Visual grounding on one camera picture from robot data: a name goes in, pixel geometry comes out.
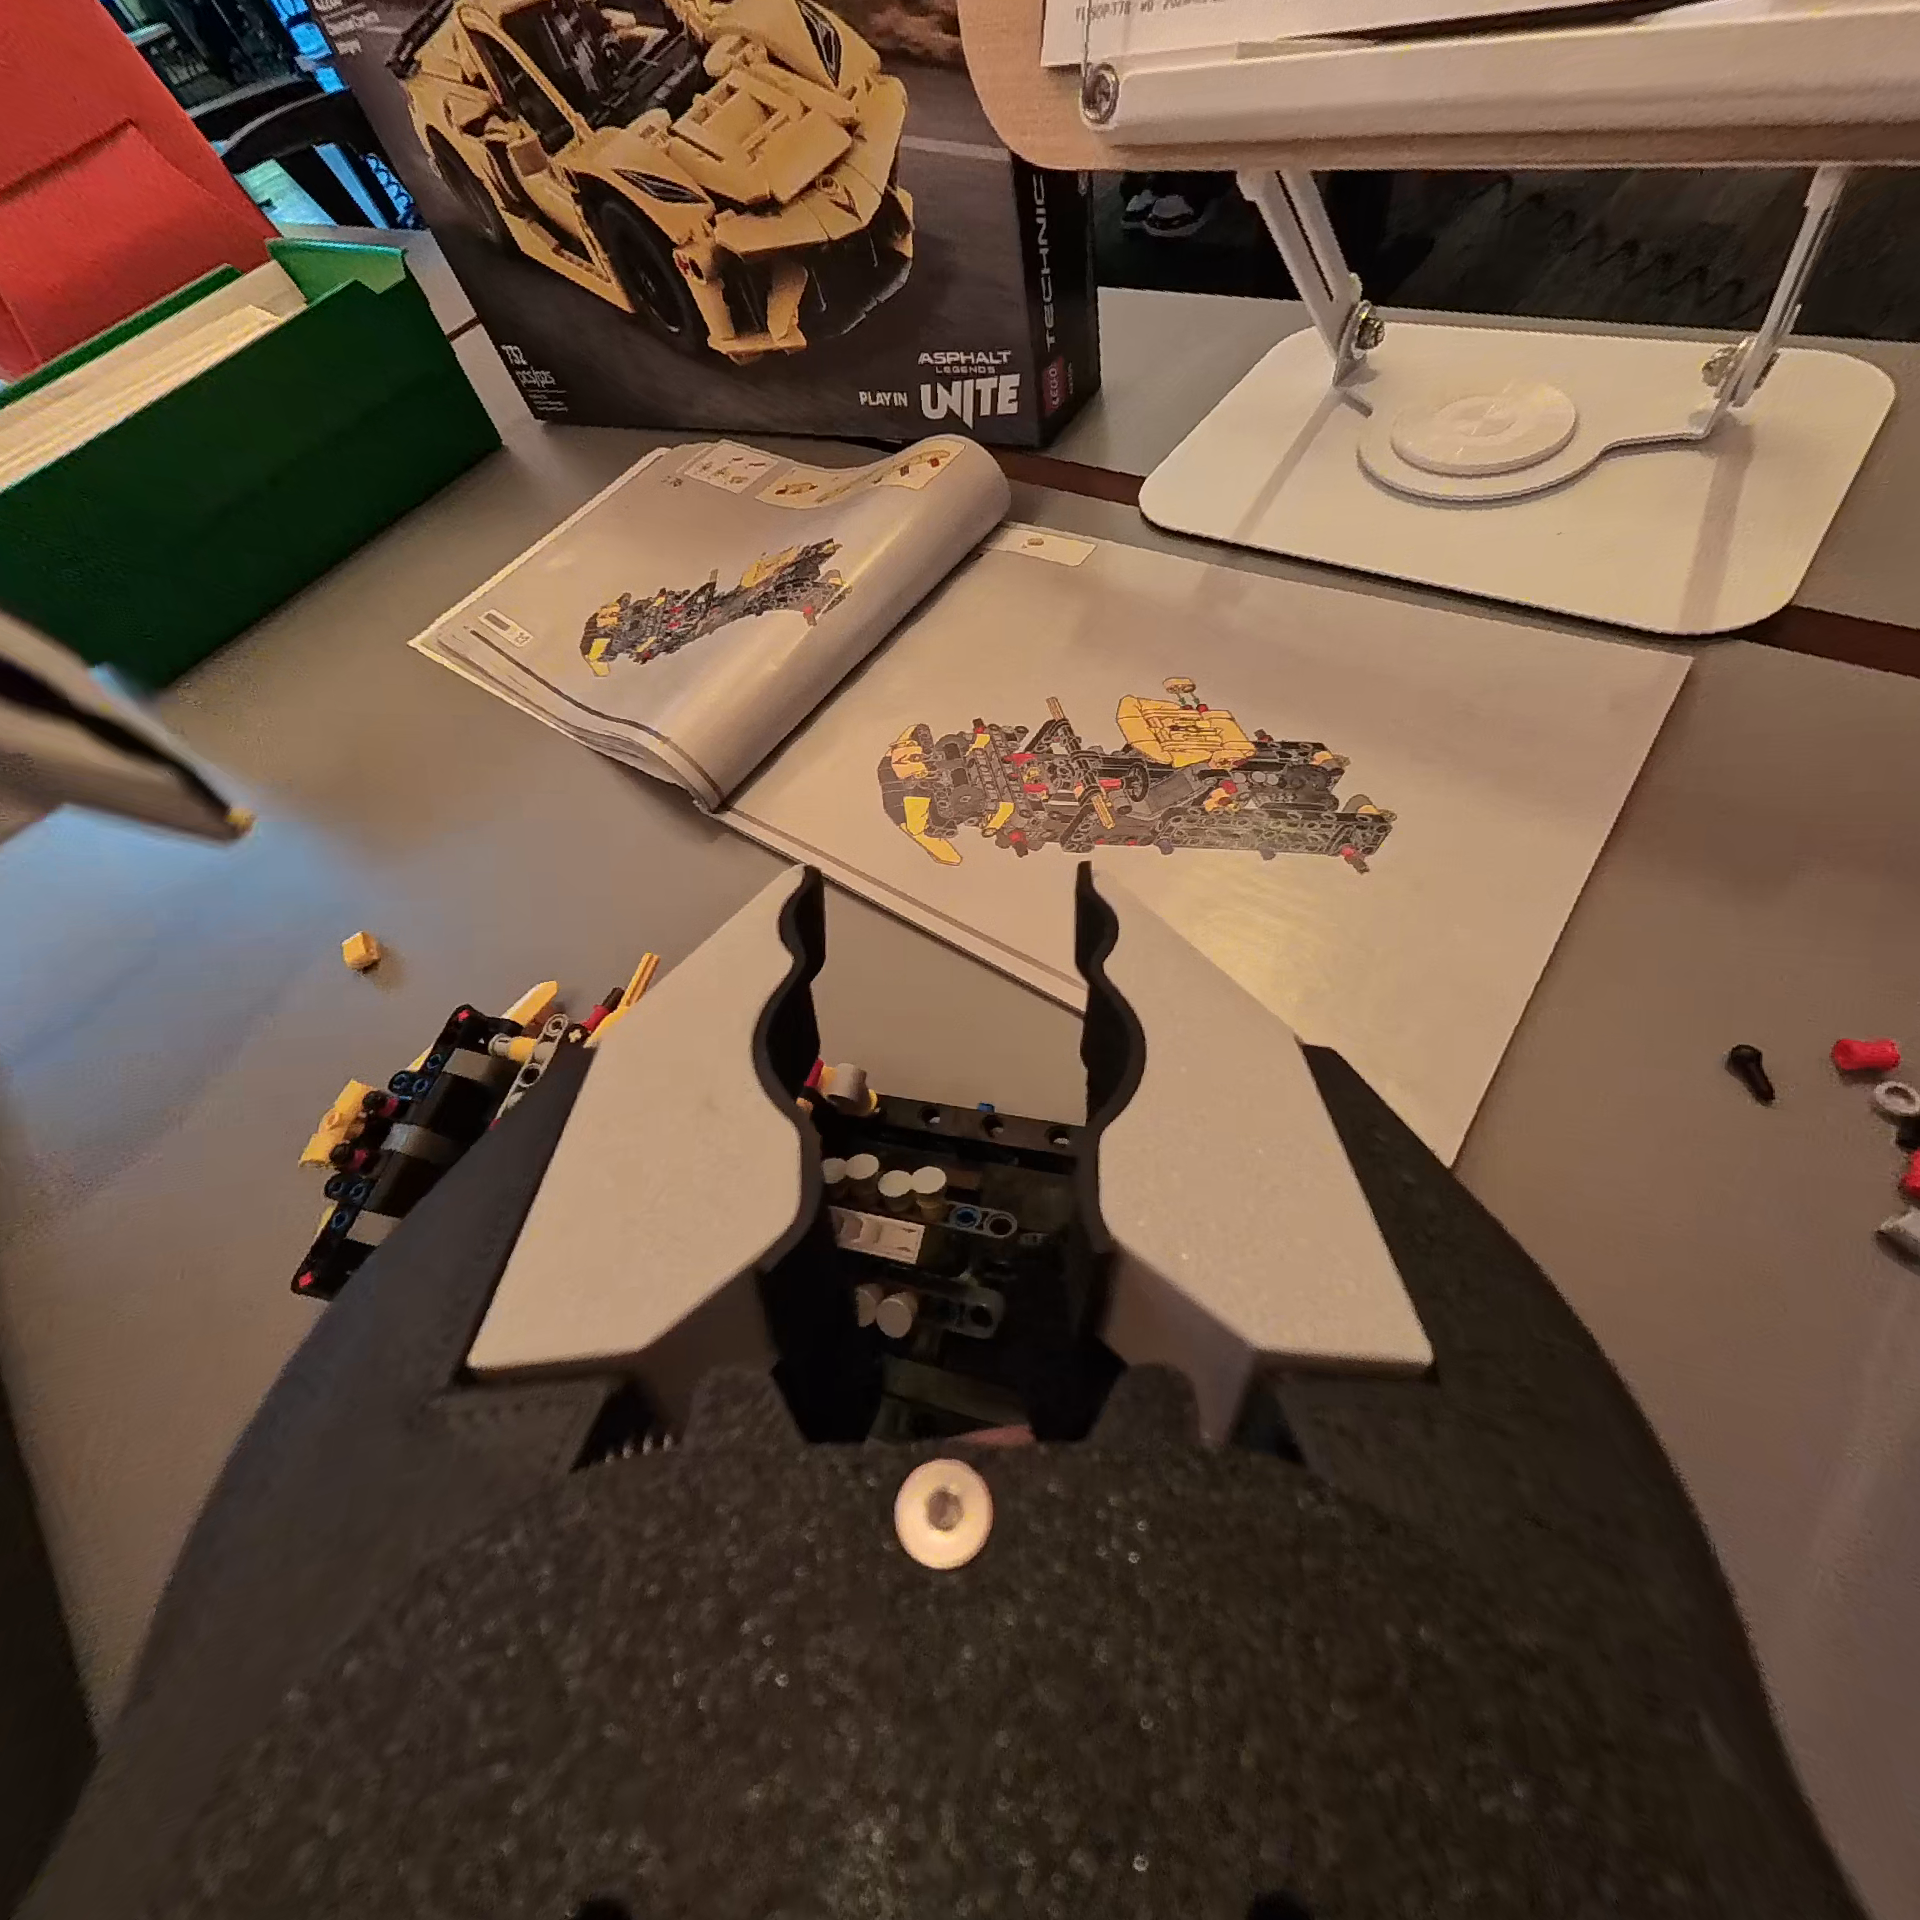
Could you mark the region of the black perforated pad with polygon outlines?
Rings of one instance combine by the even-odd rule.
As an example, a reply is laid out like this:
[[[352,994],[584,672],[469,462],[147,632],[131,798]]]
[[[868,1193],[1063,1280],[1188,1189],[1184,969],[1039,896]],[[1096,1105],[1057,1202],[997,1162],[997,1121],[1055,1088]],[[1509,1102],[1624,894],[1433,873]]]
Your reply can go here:
[[[4,1400],[4,1910],[59,1842],[99,1758],[15,1408]]]

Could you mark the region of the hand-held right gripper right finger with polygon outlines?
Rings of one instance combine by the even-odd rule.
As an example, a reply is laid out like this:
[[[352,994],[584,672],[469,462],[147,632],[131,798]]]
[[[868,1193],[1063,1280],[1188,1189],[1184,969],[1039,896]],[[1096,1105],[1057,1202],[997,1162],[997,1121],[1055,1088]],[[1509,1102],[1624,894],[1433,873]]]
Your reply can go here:
[[[1435,1348],[1297,1033],[1119,877],[1079,864],[1099,1336],[1225,1445],[1281,1376],[1420,1381]]]

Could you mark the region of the red box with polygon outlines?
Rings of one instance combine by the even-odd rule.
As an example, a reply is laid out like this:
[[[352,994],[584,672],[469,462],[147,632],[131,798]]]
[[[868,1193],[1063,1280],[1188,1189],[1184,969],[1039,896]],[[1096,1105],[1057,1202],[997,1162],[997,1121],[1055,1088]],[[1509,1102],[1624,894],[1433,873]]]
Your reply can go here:
[[[4,5],[5,381],[272,240],[104,5]]]

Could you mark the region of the yellow black toy brick car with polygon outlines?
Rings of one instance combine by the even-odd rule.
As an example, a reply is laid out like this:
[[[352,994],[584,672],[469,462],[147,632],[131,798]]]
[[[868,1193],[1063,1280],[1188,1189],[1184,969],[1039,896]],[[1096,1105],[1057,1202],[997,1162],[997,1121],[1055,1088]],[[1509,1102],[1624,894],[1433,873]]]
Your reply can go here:
[[[572,1014],[556,981],[508,1012],[459,1004],[385,1084],[351,1081],[303,1149],[324,1217],[292,1277],[333,1302],[404,1217],[581,1053],[655,976]],[[824,1224],[763,1284],[775,1376],[823,1442],[1083,1437],[1120,1360],[1079,1226],[1080,1128],[875,1092],[817,1062],[801,1096],[823,1153]]]

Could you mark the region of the open instruction booklet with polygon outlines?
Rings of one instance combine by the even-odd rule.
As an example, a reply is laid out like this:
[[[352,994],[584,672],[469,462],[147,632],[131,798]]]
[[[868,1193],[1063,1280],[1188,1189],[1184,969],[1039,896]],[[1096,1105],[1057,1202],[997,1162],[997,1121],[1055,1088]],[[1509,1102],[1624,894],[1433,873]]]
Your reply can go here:
[[[659,449],[413,652],[1083,1008],[1091,862],[1453,1161],[1689,661]]]

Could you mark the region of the grey desk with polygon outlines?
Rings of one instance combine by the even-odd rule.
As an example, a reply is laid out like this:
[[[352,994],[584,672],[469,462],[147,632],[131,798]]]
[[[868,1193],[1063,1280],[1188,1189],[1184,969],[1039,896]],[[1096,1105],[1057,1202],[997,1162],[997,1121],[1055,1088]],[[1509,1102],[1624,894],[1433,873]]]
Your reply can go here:
[[[455,1001],[675,962],[780,868],[412,652],[655,445],[532,418],[412,257],[504,449],[160,700],[255,832],[4,845],[4,1376],[96,1725],[313,1325],[324,1096]],[[1789,612],[1695,653],[1456,1174],[1635,1390],[1863,1901],[1915,1918],[1919,1273],[1831,1046],[1919,1049],[1919,349],[1857,354],[1896,412]]]

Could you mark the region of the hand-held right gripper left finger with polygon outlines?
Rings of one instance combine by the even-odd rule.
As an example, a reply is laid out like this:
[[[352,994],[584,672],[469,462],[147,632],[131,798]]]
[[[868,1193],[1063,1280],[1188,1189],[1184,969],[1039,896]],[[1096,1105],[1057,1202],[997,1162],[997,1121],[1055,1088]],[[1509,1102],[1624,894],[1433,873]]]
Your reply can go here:
[[[824,877],[793,868],[603,1029],[467,1370],[612,1376],[685,1426],[717,1368],[777,1360],[761,1277],[823,1209]]]

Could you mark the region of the white sheets stack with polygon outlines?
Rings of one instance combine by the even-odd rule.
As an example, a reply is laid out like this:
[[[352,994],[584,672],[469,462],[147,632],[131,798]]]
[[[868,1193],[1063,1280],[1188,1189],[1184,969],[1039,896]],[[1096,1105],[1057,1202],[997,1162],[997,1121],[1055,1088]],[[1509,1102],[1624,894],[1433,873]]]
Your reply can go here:
[[[151,344],[131,342],[69,372],[52,386],[4,409],[4,489],[89,445],[147,405],[248,349],[280,326],[280,316],[247,305],[192,332]]]

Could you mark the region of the toy car set box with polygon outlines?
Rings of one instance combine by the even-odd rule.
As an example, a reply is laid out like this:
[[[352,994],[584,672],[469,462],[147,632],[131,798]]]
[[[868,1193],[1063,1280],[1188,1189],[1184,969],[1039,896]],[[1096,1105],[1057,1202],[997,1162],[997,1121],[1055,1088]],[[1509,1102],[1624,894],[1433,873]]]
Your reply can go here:
[[[543,422],[1041,449],[1099,386],[1091,184],[956,2],[320,2]]]

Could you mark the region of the printed paper sheet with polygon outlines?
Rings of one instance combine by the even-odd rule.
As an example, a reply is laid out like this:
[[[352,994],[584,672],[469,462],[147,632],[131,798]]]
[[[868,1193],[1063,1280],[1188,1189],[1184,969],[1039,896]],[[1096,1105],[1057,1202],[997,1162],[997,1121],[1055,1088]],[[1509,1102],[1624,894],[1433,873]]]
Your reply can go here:
[[[1533,29],[1653,8],[1657,2],[1045,2],[1041,65],[1064,73],[1292,41]]]

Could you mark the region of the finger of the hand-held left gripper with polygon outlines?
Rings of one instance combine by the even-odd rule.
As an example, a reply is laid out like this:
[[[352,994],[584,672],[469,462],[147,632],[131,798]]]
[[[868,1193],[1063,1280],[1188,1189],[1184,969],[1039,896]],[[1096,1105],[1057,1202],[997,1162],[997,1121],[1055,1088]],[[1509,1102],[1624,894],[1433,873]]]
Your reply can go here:
[[[167,736],[84,706],[4,700],[4,832],[63,806],[235,842],[256,817],[220,792]]]
[[[180,742],[63,642],[4,614],[4,788],[215,792]]]

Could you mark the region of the green box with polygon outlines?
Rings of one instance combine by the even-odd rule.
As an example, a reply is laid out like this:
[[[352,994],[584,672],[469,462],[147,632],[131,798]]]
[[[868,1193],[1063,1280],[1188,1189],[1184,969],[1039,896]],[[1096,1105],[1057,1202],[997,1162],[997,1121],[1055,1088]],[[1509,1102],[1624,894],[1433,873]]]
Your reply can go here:
[[[4,397],[247,305],[283,317],[4,492],[4,612],[152,688],[503,445],[404,250],[283,238],[269,257],[180,289]]]

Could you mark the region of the white document stand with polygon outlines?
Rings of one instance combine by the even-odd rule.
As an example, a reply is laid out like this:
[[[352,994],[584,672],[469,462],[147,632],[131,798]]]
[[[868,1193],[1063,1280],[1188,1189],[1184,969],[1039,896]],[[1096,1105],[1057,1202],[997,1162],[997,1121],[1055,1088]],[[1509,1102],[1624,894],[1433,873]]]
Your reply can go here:
[[[1919,164],[1915,2],[1660,2],[1064,73],[1041,65],[1043,2],[957,12],[1008,149],[1232,174],[1308,308],[1145,480],[1153,525],[1657,638],[1796,597],[1896,397],[1789,334],[1855,172]],[[1720,346],[1383,321],[1319,184],[1363,164],[1764,161],[1812,168],[1805,209],[1764,324]]]

